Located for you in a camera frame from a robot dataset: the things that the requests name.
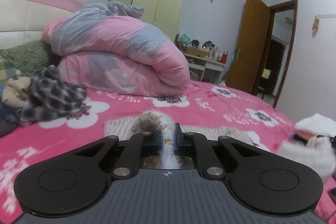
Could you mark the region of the dark plaid shirt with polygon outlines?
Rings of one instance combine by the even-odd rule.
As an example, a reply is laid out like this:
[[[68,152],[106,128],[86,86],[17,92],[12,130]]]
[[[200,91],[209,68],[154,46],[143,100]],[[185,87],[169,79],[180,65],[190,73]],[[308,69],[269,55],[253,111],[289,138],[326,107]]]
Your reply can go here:
[[[86,87],[62,80],[54,65],[44,67],[31,77],[19,124],[28,126],[59,118],[79,119],[91,109],[84,102],[86,97]]]

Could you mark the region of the white desk with shelves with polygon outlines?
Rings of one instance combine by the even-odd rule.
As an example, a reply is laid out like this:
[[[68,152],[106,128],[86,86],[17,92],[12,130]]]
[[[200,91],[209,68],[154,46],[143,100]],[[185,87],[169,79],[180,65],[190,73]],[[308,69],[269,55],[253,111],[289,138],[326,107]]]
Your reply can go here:
[[[184,56],[187,59],[193,80],[220,84],[223,76],[228,71],[227,64],[188,55],[187,53],[184,53]]]

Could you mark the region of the pink floral bed sheet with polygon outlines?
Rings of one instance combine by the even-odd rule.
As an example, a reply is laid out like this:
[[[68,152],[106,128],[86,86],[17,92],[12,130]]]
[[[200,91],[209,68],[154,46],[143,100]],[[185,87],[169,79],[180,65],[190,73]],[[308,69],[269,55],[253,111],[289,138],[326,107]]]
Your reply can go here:
[[[313,170],[275,154],[294,124],[244,92],[193,82],[177,102],[89,90],[88,115],[20,127],[1,139],[1,223],[328,223],[327,190]],[[255,132],[259,178],[172,178],[141,169],[110,178],[80,147],[104,137],[108,120],[156,110],[181,126]]]

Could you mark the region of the pink grey floral quilt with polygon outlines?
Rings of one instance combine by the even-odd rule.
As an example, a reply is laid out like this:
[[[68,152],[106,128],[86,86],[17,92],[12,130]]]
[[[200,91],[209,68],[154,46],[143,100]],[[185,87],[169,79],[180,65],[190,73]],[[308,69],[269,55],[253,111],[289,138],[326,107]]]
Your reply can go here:
[[[92,3],[46,25],[43,40],[62,60],[66,82],[119,94],[180,96],[189,87],[186,58],[142,8]]]

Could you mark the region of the pink white headboard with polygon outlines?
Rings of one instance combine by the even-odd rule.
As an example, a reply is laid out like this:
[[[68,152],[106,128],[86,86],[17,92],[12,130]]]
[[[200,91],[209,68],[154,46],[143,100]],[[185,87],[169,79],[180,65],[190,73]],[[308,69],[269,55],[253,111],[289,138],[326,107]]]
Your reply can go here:
[[[83,6],[78,0],[1,0],[1,48],[40,40],[48,23]]]

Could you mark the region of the beige crumpled garment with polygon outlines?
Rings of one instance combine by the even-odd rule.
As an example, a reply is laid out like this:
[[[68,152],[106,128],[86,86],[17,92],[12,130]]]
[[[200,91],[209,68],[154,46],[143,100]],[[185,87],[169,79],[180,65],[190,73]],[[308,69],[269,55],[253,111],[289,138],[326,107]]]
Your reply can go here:
[[[9,79],[2,92],[2,103],[6,106],[21,109],[29,96],[29,77],[18,77]]]

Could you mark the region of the white cloth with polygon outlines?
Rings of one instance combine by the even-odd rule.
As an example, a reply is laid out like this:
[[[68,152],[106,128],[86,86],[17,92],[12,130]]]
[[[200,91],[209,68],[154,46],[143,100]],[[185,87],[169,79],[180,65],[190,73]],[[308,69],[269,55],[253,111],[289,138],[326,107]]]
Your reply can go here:
[[[314,114],[297,122],[294,133],[306,141],[282,142],[276,154],[313,169],[325,184],[335,172],[335,153],[329,147],[329,136],[335,136],[335,121]]]

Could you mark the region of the beige white houndstooth knit garment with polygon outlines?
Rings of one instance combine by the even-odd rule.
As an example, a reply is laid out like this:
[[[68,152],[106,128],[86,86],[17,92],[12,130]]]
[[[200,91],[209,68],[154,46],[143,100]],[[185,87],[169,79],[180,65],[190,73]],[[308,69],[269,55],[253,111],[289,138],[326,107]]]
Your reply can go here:
[[[149,156],[144,161],[147,169],[191,169],[193,161],[190,157],[180,156],[177,152],[178,126],[166,114],[150,110],[139,116],[129,116],[108,120],[104,124],[104,136],[117,135],[121,140],[129,139],[140,132],[158,132],[162,140],[159,141],[159,155]],[[258,145],[260,138],[253,131],[240,131],[236,128],[219,127],[206,128],[199,126],[181,126],[182,132],[201,133],[209,140],[216,140],[219,136],[229,136],[250,145]]]

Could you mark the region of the green pillow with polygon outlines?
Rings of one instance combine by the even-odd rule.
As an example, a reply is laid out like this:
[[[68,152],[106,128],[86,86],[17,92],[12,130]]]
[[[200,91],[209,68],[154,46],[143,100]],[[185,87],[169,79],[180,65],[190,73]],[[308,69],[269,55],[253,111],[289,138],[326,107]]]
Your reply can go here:
[[[31,77],[34,73],[50,64],[51,47],[42,40],[35,40],[1,49],[1,57],[9,61],[21,72],[21,75]]]

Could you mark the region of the brown wooden door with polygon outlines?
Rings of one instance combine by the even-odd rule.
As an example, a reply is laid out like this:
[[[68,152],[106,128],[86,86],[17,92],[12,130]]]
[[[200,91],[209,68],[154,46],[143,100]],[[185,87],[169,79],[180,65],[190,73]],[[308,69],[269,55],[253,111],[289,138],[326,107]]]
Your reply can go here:
[[[234,60],[226,85],[251,94],[264,52],[270,9],[262,0],[246,0]]]

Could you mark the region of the red thermos bottle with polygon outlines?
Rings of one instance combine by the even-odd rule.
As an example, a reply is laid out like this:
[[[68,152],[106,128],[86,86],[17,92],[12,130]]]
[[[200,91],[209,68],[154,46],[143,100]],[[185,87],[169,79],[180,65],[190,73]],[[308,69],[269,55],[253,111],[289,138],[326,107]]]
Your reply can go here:
[[[223,52],[223,53],[222,53],[222,56],[221,56],[221,59],[220,59],[220,62],[221,62],[222,64],[225,64],[226,61],[227,61],[227,57],[228,57],[228,52]]]

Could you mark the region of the cardboard box on desk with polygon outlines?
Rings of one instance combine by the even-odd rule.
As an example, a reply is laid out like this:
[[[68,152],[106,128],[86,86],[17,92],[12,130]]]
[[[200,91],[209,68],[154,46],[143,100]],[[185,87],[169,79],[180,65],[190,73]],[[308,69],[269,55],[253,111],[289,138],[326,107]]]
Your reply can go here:
[[[183,47],[183,51],[185,54],[187,55],[191,55],[191,56],[196,56],[196,57],[200,57],[200,58],[205,58],[206,56],[209,55],[208,51],[203,51],[200,50],[198,48],[194,48],[194,47]]]

